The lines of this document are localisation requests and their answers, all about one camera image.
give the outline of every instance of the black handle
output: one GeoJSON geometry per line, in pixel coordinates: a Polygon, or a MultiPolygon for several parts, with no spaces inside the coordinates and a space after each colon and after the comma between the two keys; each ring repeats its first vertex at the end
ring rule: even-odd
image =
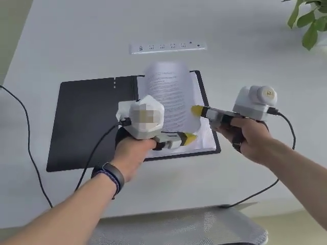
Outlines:
{"type": "Polygon", "coordinates": [[[132,135],[124,127],[120,127],[116,134],[114,148],[116,149],[118,143],[127,137],[132,137],[132,135]]]}
{"type": "MultiPolygon", "coordinates": [[[[258,121],[257,120],[257,122],[265,125],[267,130],[269,131],[269,128],[268,128],[267,124],[264,121],[258,121]]],[[[244,135],[242,133],[242,129],[238,128],[238,127],[231,126],[230,121],[227,124],[227,126],[230,127],[228,130],[231,131],[231,133],[233,134],[233,139],[231,140],[232,146],[234,147],[234,149],[236,151],[238,151],[239,153],[242,153],[241,152],[241,145],[242,145],[243,141],[245,140],[245,137],[244,137],[244,135]]]]}

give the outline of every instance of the forearm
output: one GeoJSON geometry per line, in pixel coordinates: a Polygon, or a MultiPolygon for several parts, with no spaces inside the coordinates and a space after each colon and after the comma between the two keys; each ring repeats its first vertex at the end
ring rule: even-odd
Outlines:
{"type": "Polygon", "coordinates": [[[327,169],[273,140],[265,151],[267,166],[327,230],[327,169]]]}
{"type": "Polygon", "coordinates": [[[115,191],[116,185],[98,174],[3,245],[86,244],[115,191]]]}

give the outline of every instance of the power outlet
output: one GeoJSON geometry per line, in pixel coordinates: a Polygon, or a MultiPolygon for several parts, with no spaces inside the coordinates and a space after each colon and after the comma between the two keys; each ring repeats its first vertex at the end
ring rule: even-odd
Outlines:
{"type": "Polygon", "coordinates": [[[184,40],[163,43],[136,43],[129,45],[129,53],[131,55],[193,50],[207,50],[206,43],[203,41],[184,40]]]}

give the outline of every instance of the black binder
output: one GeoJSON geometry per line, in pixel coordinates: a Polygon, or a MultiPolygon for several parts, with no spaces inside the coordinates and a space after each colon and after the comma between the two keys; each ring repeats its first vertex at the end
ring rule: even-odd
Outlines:
{"type": "MultiPolygon", "coordinates": [[[[201,74],[198,78],[204,105],[209,106],[201,74]]],[[[138,100],[137,77],[103,78],[63,82],[60,85],[57,110],[46,170],[56,172],[84,168],[100,137],[117,122],[119,101],[138,100]]],[[[114,155],[117,128],[102,141],[89,167],[110,161],[114,155]]],[[[220,153],[215,132],[215,151],[148,158],[146,161],[220,153]]]]}

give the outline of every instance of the human hand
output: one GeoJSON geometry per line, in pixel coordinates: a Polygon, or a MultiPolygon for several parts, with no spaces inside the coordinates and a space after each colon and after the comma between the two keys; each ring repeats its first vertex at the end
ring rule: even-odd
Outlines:
{"type": "Polygon", "coordinates": [[[116,147],[114,158],[111,162],[129,182],[144,161],[149,150],[156,147],[153,139],[136,140],[131,137],[123,139],[116,147]]]}
{"type": "MultiPolygon", "coordinates": [[[[251,161],[263,164],[265,160],[265,149],[269,147],[269,142],[273,140],[266,126],[250,118],[237,117],[231,120],[230,125],[242,129],[245,141],[241,144],[241,153],[251,161]]],[[[232,142],[232,129],[220,126],[213,128],[213,130],[221,133],[226,139],[232,142]]]]}

